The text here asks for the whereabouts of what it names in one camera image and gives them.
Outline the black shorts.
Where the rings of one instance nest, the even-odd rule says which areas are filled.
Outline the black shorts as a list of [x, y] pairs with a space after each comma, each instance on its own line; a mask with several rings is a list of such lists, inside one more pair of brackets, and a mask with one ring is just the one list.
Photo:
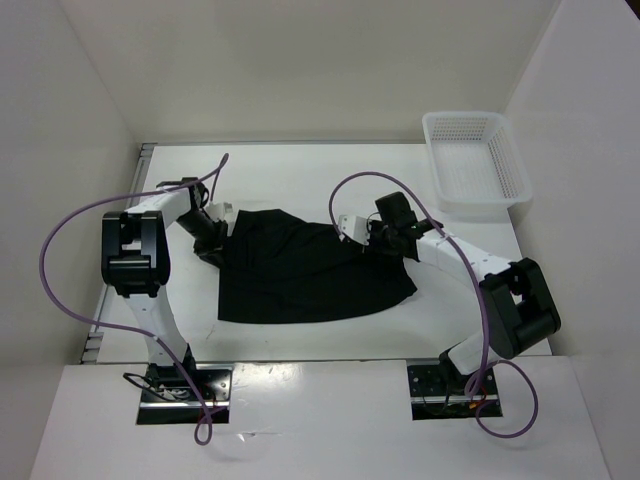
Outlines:
[[222, 249], [218, 317], [303, 324], [376, 314], [417, 291], [400, 257], [339, 240], [283, 210], [239, 211]]

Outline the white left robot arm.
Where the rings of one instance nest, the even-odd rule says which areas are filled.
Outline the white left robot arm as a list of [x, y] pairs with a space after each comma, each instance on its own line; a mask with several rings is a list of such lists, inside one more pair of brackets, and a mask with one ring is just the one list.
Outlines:
[[200, 376], [188, 342], [179, 332], [166, 285], [171, 260], [166, 230], [178, 224], [198, 254], [217, 255], [229, 233], [230, 203], [210, 204], [211, 191], [194, 177], [164, 181], [124, 211], [102, 218], [101, 274], [130, 308], [145, 332], [148, 375], [175, 398], [196, 394]]

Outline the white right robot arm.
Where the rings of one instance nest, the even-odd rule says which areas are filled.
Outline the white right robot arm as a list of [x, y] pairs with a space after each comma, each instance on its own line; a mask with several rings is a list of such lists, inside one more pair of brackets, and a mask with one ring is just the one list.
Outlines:
[[530, 258], [495, 256], [443, 228], [418, 220], [401, 192], [376, 201], [378, 220], [343, 216], [341, 233], [367, 251], [412, 259], [434, 267], [479, 296], [481, 330], [439, 356], [440, 385], [466, 389], [477, 371], [511, 360], [555, 334], [561, 319], [540, 266]]

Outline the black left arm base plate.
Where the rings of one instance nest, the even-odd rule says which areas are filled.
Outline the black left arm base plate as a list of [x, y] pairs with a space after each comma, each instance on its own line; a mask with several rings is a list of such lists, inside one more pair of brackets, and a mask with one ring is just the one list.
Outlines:
[[[227, 424], [230, 417], [232, 368], [195, 369], [191, 374], [211, 413], [212, 423]], [[204, 423], [201, 402], [175, 368], [149, 365], [144, 374], [125, 372], [122, 377], [140, 391], [137, 425]]]

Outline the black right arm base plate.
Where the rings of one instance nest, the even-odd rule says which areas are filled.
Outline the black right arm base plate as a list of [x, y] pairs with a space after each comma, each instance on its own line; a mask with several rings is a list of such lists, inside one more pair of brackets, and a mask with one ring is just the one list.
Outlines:
[[447, 382], [435, 362], [408, 363], [407, 377], [413, 421], [472, 419], [477, 410], [481, 418], [503, 416], [492, 369], [473, 397], [464, 394], [464, 382]]

